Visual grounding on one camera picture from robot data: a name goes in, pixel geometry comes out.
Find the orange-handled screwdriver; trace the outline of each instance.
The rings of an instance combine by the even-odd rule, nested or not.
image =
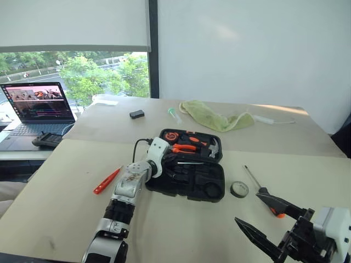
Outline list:
[[[200,141],[198,138],[196,137],[189,137],[189,140],[192,141],[192,142],[198,142],[199,144],[203,144],[204,146],[207,146],[207,143],[204,142],[204,141]]]
[[[123,166],[119,167],[117,170],[115,170],[112,174],[110,174],[104,181],[101,182],[94,190],[93,193],[96,193],[97,195],[101,193],[109,184],[110,182],[113,181],[113,179],[116,177],[116,175],[120,172]]]
[[[252,172],[250,171],[250,169],[244,165],[244,169],[245,171],[247,171],[247,173],[251,176],[251,178],[255,181],[255,183],[258,185],[259,189],[258,189],[258,192],[259,193],[267,193],[269,194],[268,190],[266,187],[262,187],[259,182],[257,181],[257,179],[253,176]],[[285,214],[278,214],[274,208],[270,207],[269,208],[270,211],[277,217],[277,218],[283,218],[285,216]]]

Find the black cable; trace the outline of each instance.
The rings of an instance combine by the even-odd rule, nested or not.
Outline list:
[[[136,142],[136,143],[135,143],[135,145],[134,145],[134,151],[133,151],[133,163],[134,163],[134,160],[135,160],[135,151],[136,151],[136,149],[137,149],[138,142],[140,142],[140,141],[147,141],[147,142],[148,142],[148,144],[149,144],[149,145],[151,145],[151,144],[152,144],[153,139],[139,139],[139,140],[137,140],[137,142]]]

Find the black remote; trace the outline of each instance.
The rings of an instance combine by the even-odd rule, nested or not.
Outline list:
[[[32,140],[35,146],[49,146],[55,148],[62,141],[62,135],[53,133],[44,133]]]
[[[129,113],[129,116],[132,119],[136,119],[136,118],[144,117],[145,113],[142,110],[139,110],[139,111],[134,111],[134,112]]]

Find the robotic arm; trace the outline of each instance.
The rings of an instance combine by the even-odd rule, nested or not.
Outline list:
[[[275,263],[283,263],[288,256],[304,263],[350,263],[349,209],[324,207],[315,223],[312,223],[312,209],[297,207],[269,193],[257,193],[256,196],[278,214],[286,214],[296,220],[293,228],[287,231],[280,244],[275,246],[260,230],[235,218],[249,240]]]
[[[111,196],[105,215],[100,219],[94,238],[85,252],[83,263],[124,263],[128,244],[123,241],[129,234],[129,223],[141,187],[151,177],[162,173],[161,159],[169,144],[156,137],[148,150],[145,161],[130,164]]]

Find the laptop screen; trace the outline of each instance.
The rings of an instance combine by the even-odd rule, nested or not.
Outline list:
[[[74,121],[59,83],[1,84],[1,88],[22,122]]]

